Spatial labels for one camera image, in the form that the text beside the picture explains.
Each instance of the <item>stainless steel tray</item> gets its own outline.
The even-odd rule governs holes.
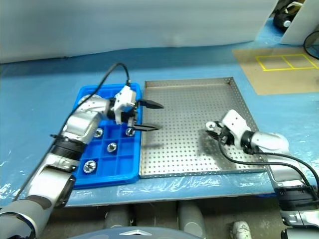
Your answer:
[[[147,81],[144,97],[165,108],[143,110],[143,122],[159,124],[162,129],[142,134],[141,177],[265,170],[229,162],[205,132],[208,121],[220,120],[230,109],[235,109],[252,130],[257,130],[233,78]],[[225,151],[236,160],[260,161],[233,146],[226,146]]]

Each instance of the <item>blue plastic tray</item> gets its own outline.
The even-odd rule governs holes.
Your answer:
[[[124,84],[104,85],[98,91],[103,98],[114,97],[123,88]],[[97,86],[85,86],[80,89],[74,107],[85,95],[92,93]],[[132,83],[131,88],[136,91],[137,100],[141,98],[141,90],[138,84]],[[138,108],[137,123],[142,123],[142,107]],[[136,131],[134,136],[126,136],[127,124],[117,125],[113,120],[103,120],[99,124],[103,129],[103,135],[87,145],[80,165],[73,173],[76,177],[74,188],[92,188],[117,184],[134,183],[139,179],[139,163],[141,148],[141,132]],[[115,142],[117,150],[114,153],[107,151],[109,143]],[[85,173],[85,162],[94,160],[97,168],[92,173]]]

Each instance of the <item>robotic arm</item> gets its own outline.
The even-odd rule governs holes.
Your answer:
[[[53,208],[67,203],[75,183],[72,172],[102,119],[115,120],[117,124],[126,122],[133,130],[152,131],[159,127],[136,124],[136,109],[163,108],[153,101],[137,101],[136,92],[127,85],[114,98],[84,96],[79,104],[61,134],[53,135],[53,146],[33,177],[26,198],[0,211],[0,239],[33,239],[41,235]]]
[[[279,201],[283,223],[292,227],[282,232],[282,238],[319,238],[319,201],[316,190],[307,185],[293,168],[271,165],[284,163],[301,169],[298,162],[274,155],[290,155],[285,137],[251,131],[235,110],[227,112],[220,122],[208,122],[206,128],[207,133],[221,144],[234,145],[250,154],[260,152],[267,155],[268,163],[265,165],[268,165],[269,178]]]

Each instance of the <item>black cable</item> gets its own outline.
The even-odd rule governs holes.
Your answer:
[[[298,158],[293,157],[293,156],[291,156],[291,155],[286,155],[286,154],[281,154],[281,153],[253,152],[252,154],[279,156],[279,157],[289,158],[289,159],[292,159],[292,160],[294,160],[294,161],[297,161],[298,163],[303,164],[303,165],[306,166],[306,167],[311,171],[311,173],[314,175],[314,177],[315,177],[315,179],[316,179],[316,183],[317,183],[317,190],[319,190],[319,176],[318,176],[317,172],[314,170],[314,168],[312,168],[309,164],[307,164],[306,162],[302,161],[301,159],[298,159]]]
[[[311,36],[312,36],[313,34],[315,34],[315,33],[319,34],[319,31],[314,31],[314,32],[310,33],[310,34],[305,38],[305,41],[304,41],[304,43],[303,43],[303,48],[304,48],[305,52],[308,53],[308,55],[310,55],[310,56],[312,56],[313,58],[319,60],[319,57],[312,55],[310,52],[307,51],[307,48],[306,48],[306,41],[308,40],[309,37],[311,37]]]
[[[118,66],[122,66],[124,68],[124,71],[126,73],[126,85],[130,86],[131,84],[131,80],[130,80],[130,75],[129,75],[129,71],[126,67],[126,65],[124,65],[123,63],[116,63],[114,65],[112,65],[108,71],[105,73],[104,77],[102,78],[100,84],[97,86],[97,88],[94,90],[94,92],[92,92],[88,98],[86,98],[84,101],[82,101],[80,104],[78,104],[72,111],[71,113],[68,115],[68,117],[66,118],[66,120],[64,121],[61,129],[59,130],[58,135],[61,135],[61,133],[63,132],[63,128],[66,125],[67,121],[69,120],[69,118],[73,115],[73,113],[81,106],[83,105],[88,99],[90,99],[93,95],[95,95],[99,89],[102,87],[102,85],[104,84],[105,80],[108,78],[108,76],[111,74],[111,72]],[[45,152],[45,154],[43,155],[42,159],[40,160],[40,162],[37,164],[37,166],[33,169],[33,171],[28,175],[27,179],[24,181],[24,183],[22,184],[20,190],[18,191],[17,195],[15,195],[15,197],[13,198],[13,202],[16,201],[21,192],[25,189],[25,187],[27,186],[27,184],[29,183],[29,181],[31,180],[31,178],[33,177],[33,175],[37,172],[37,170],[39,169],[39,167],[41,166],[41,164],[43,163],[45,156],[51,151],[52,147],[54,146],[54,141],[52,142],[52,144],[50,145],[50,147],[48,148],[48,150]]]
[[[218,147],[219,147],[219,150],[221,152],[221,154],[227,158],[229,161],[233,162],[233,163],[238,163],[238,164],[244,164],[244,165],[260,165],[260,166],[271,166],[271,165],[280,165],[280,166],[287,166],[287,167],[290,167],[294,170],[296,170],[300,176],[302,177],[302,179],[304,180],[305,184],[307,186],[311,186],[308,179],[305,177],[304,173],[297,167],[291,165],[291,164],[288,164],[288,163],[281,163],[281,162],[243,162],[243,161],[238,161],[238,160],[235,160],[235,159],[232,159],[231,157],[229,157],[224,149],[223,149],[223,146],[222,146],[222,143],[221,143],[221,137],[218,138]]]

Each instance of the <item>white panel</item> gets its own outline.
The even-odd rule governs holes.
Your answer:
[[[281,43],[302,45],[319,24],[319,0],[306,0],[285,32]]]
[[[251,41],[276,2],[0,0],[0,60]]]

